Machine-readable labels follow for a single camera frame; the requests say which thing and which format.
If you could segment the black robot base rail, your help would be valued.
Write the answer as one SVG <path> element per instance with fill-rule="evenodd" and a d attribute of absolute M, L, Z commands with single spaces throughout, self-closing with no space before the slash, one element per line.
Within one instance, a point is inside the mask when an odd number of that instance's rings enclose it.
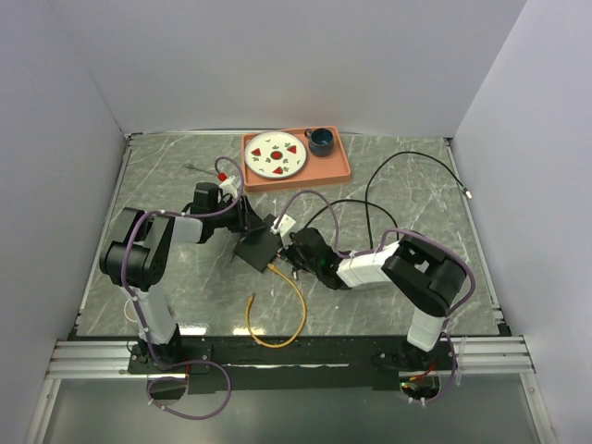
<path fill-rule="evenodd" d="M 151 379 L 178 377 L 189 384 L 190 394 L 224 392 L 228 387 L 398 390 L 404 373 L 449 371 L 454 365 L 445 339 L 432 351 L 421 351 L 404 336 L 303 336 L 281 349 L 263 347 L 248 336 L 193 336 L 182 339 L 180 360 L 199 363 L 161 368 L 145 347 L 135 345 L 128 372 Z M 229 375 L 230 385 L 219 366 Z"/>

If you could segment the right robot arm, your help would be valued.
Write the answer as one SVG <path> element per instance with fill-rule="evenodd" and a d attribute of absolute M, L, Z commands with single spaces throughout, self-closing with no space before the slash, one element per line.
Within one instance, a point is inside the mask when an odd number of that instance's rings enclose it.
<path fill-rule="evenodd" d="M 287 259 L 331 290 L 391 283 L 414 306 L 404 357 L 418 369 L 437 357 L 437 343 L 451 315 L 475 292 L 475 275 L 455 252 L 417 232 L 395 228 L 401 238 L 366 252 L 341 252 L 330 247 L 315 228 L 287 235 Z"/>

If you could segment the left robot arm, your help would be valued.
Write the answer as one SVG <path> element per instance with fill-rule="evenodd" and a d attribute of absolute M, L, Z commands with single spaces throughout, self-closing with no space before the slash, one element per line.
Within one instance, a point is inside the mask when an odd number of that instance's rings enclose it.
<path fill-rule="evenodd" d="M 192 201 L 179 213 L 126 207 L 106 238 L 100 270 L 126 294 L 136 315 L 141 355 L 150 356 L 161 371 L 174 371 L 183 360 L 179 324 L 162 284 L 171 247 L 204 244 L 219 228 L 242 237 L 266 228 L 232 178 L 197 183 Z"/>

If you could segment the black network switch box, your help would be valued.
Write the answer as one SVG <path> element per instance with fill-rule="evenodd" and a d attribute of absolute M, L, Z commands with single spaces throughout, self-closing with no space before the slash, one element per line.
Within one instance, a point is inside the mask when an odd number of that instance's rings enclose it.
<path fill-rule="evenodd" d="M 260 273 L 267 269 L 283 248 L 281 238 L 271 231 L 275 219 L 275 216 L 267 215 L 264 218 L 264 228 L 249 233 L 239 241 L 234 250 L 236 256 Z"/>

